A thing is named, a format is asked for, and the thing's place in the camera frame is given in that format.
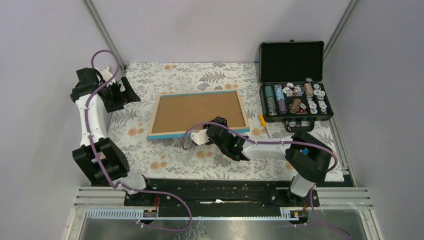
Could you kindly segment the yellow handled screwdriver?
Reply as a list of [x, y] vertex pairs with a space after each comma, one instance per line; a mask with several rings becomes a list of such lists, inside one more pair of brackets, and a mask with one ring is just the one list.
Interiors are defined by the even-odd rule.
[[260, 123], [261, 123], [263, 129], [265, 130], [268, 138], [270, 138], [270, 134], [269, 134], [268, 129], [267, 129], [267, 122], [265, 121], [265, 118], [262, 114], [259, 115], [259, 120], [260, 120]]

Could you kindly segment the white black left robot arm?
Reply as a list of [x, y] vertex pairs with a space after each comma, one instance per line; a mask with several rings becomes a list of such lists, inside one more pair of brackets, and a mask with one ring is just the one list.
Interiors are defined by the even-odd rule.
[[125, 190], [138, 189], [136, 199], [144, 206], [152, 204], [155, 192], [147, 187], [146, 178], [130, 170], [125, 154], [108, 137], [105, 114], [124, 109], [128, 103], [139, 102], [126, 77], [115, 80], [110, 66], [76, 71], [78, 83], [70, 98], [75, 103], [81, 122], [79, 148], [72, 151], [75, 163], [94, 187], [115, 186]]

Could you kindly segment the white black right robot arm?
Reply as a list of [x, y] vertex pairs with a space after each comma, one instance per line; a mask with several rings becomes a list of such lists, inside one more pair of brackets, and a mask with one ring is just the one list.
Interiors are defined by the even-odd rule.
[[327, 173], [338, 163], [328, 146], [304, 131], [285, 138], [255, 139], [230, 129], [224, 118], [217, 117], [202, 124], [202, 130], [191, 133], [190, 137], [197, 145], [216, 145], [233, 161], [287, 161], [297, 172], [286, 193], [287, 201], [293, 206], [301, 205], [313, 186], [324, 182]]

